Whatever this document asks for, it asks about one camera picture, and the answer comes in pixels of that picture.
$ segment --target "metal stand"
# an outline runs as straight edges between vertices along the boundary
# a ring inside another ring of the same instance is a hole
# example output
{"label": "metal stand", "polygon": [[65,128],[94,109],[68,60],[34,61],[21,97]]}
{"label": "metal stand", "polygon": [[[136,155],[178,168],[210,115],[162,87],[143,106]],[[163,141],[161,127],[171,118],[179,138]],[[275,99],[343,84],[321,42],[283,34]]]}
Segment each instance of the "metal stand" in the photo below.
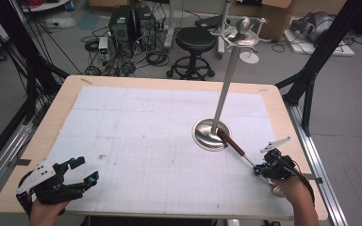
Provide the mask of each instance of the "metal stand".
{"label": "metal stand", "polygon": [[170,51],[172,47],[173,35],[174,35],[174,0],[170,0],[170,18],[169,29],[167,30],[166,40],[164,41],[164,49],[166,52]]}
{"label": "metal stand", "polygon": [[203,149],[208,151],[221,151],[226,147],[226,143],[217,135],[217,129],[221,128],[228,136],[231,131],[229,128],[220,121],[222,108],[225,103],[232,76],[234,75],[235,67],[239,58],[240,48],[253,49],[259,42],[260,38],[257,34],[251,31],[252,23],[249,18],[244,17],[237,22],[238,34],[236,36],[225,37],[223,33],[213,34],[219,36],[228,43],[228,48],[233,47],[230,61],[228,63],[227,71],[225,74],[224,82],[222,84],[222,92],[220,94],[219,103],[217,105],[216,114],[214,119],[204,119],[198,121],[192,130],[192,136],[195,142]]}
{"label": "metal stand", "polygon": [[[224,35],[225,23],[227,21],[227,16],[228,16],[228,11],[230,9],[230,5],[231,5],[231,0],[225,0],[224,12],[222,13],[222,26],[221,26],[221,30],[220,30],[222,35]],[[217,38],[217,40],[218,40],[217,52],[219,53],[219,57],[222,58],[222,55],[224,55],[224,53],[225,53],[224,40],[220,36]]]}
{"label": "metal stand", "polygon": [[259,60],[258,56],[253,51],[243,52],[239,55],[240,60],[248,64],[256,64]]}

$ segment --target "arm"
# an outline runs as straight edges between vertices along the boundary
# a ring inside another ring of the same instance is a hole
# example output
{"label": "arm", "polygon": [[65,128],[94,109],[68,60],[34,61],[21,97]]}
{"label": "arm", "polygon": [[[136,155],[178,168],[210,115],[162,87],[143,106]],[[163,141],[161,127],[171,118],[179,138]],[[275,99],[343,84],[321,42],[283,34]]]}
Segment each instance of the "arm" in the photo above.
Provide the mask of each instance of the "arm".
{"label": "arm", "polygon": [[58,219],[58,213],[66,207],[68,202],[62,202],[55,205],[41,204],[38,199],[32,204],[30,215],[30,226],[53,226]]}
{"label": "arm", "polygon": [[296,176],[287,180],[271,180],[283,189],[285,197],[292,204],[295,226],[318,226],[319,218],[311,200],[310,192]]}

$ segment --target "stool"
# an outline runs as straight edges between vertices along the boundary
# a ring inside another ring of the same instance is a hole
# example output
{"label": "stool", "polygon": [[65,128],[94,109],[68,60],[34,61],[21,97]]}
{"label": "stool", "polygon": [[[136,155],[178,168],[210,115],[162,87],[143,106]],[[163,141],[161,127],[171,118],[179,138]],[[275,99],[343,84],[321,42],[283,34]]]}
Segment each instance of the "stool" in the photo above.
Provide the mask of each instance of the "stool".
{"label": "stool", "polygon": [[[188,51],[190,56],[184,56],[172,65],[172,68],[167,71],[167,76],[172,77],[173,72],[180,75],[180,79],[200,79],[205,81],[205,77],[213,77],[214,72],[211,70],[210,65],[205,61],[201,54],[211,50],[216,45],[216,39],[210,32],[201,27],[186,27],[182,28],[175,37],[178,46]],[[182,64],[181,61],[189,59],[189,64]],[[197,66],[197,60],[203,62],[203,66]]]}

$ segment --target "box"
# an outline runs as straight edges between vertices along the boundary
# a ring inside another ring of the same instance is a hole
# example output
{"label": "box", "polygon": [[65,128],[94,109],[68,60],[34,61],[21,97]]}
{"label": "box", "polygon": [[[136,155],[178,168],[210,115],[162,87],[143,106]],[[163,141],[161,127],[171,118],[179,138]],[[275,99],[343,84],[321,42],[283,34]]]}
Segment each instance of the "box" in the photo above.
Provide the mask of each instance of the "box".
{"label": "box", "polygon": [[237,1],[231,1],[228,14],[234,16],[258,17],[260,15],[261,6],[239,5]]}
{"label": "box", "polygon": [[91,7],[131,6],[131,0],[90,0]]}
{"label": "box", "polygon": [[288,26],[295,0],[263,0],[260,18],[268,20],[263,24],[259,37],[265,40],[280,40]]}

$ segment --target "gray floor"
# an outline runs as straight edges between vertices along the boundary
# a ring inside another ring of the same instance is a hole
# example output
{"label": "gray floor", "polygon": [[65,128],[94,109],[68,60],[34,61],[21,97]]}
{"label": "gray floor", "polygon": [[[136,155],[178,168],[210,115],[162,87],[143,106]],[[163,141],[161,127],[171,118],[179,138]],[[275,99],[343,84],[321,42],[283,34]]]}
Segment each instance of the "gray floor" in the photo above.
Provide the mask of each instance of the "gray floor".
{"label": "gray floor", "polygon": [[[91,35],[92,30],[103,27],[108,22],[105,13],[96,13],[101,17],[85,9],[74,11],[71,16],[75,18],[77,25],[52,34],[80,71],[84,71],[88,65],[88,53],[80,39]],[[182,25],[191,24],[194,20],[196,17],[186,13]],[[54,44],[46,40],[57,66],[69,73],[78,74]],[[354,57],[333,56],[321,70],[314,91],[310,129],[349,225],[362,225],[362,45],[356,43],[351,48],[355,52]],[[260,61],[255,65],[239,61],[233,82],[275,84],[297,73],[309,59],[306,55],[292,54],[288,47],[283,53],[276,53],[270,43],[259,43],[256,49],[259,51]],[[149,66],[143,70],[150,78],[168,79],[165,72],[179,57],[186,54],[174,45],[169,53],[169,65]],[[229,56],[227,53],[219,59],[216,50],[204,54],[204,58],[216,72],[213,78],[207,78],[208,82],[224,79]],[[139,65],[145,64],[146,61],[142,61]],[[147,75],[136,71],[130,76]],[[11,61],[0,61],[0,133],[24,100],[25,92]],[[10,169],[0,180],[0,190],[9,174]],[[79,225],[81,220],[80,216],[62,216],[58,225]],[[25,215],[0,214],[0,225],[26,224]],[[241,225],[261,224],[258,221],[243,220]],[[283,225],[291,225],[291,222],[283,222]],[[324,221],[321,225],[332,224]]]}

